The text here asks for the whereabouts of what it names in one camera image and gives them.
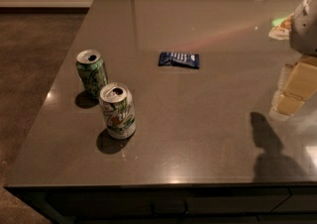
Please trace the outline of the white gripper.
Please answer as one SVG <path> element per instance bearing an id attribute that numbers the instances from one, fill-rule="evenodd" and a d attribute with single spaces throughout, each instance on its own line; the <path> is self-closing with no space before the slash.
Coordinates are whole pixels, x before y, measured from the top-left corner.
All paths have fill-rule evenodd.
<path id="1" fill-rule="evenodd" d="M 317 92 L 317 0 L 303 0 L 295 9 L 290 46 L 307 56 L 281 71 L 269 110 L 277 121 L 292 117 Z"/>

